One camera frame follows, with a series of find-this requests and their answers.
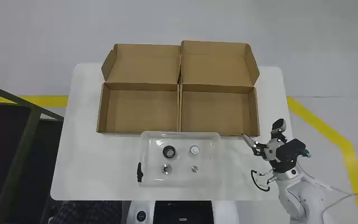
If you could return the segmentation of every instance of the clear plastic tray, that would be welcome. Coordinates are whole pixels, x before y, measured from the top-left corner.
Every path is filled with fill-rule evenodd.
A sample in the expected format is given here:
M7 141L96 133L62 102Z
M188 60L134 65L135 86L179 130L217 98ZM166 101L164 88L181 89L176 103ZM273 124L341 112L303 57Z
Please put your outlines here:
M176 150L174 158L163 155L165 146ZM197 146L198 154L190 153ZM151 132L142 133L140 162L143 178L140 186L201 187L218 186L221 181L220 135L217 133ZM162 167L169 164L169 174Z

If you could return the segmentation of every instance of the cardboard box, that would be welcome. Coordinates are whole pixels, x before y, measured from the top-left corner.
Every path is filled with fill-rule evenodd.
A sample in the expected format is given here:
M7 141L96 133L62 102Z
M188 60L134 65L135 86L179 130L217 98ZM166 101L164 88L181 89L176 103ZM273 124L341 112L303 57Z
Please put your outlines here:
M183 41L181 131L259 136L258 76L248 44Z
M97 132L179 131L180 46L116 44L102 65Z

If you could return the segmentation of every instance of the cardboard box flap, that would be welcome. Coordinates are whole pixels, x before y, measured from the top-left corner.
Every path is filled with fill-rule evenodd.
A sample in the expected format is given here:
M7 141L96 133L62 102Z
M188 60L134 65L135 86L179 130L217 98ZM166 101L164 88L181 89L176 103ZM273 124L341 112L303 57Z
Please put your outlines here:
M245 43L183 41L182 83L252 87L259 71Z
M176 84L180 46L115 44L102 65L107 83Z

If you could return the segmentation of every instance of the black rubber ring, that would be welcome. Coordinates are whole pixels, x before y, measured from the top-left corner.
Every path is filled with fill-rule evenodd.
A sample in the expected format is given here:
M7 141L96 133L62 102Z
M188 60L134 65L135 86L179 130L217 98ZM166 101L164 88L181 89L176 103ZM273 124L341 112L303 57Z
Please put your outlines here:
M173 151L173 154L172 155L168 155L167 153L169 151ZM173 146L165 146L164 149L163 149L163 156L165 158L168 158L168 159L171 159L171 158L174 158L175 157L175 154L176 154L176 151L175 151L175 148Z

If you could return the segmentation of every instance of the yellow tape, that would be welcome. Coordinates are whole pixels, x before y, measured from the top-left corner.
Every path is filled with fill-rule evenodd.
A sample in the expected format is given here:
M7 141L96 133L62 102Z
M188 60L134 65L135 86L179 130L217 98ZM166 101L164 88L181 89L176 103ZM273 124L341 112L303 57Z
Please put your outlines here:
M289 109L297 116L301 117L304 121L310 124L313 128L341 149L353 192L358 193L358 160L354 153L353 144L292 97L287 97L287 104Z
M19 96L33 104L43 108L65 108L68 96ZM0 102L13 103L7 99L0 97Z

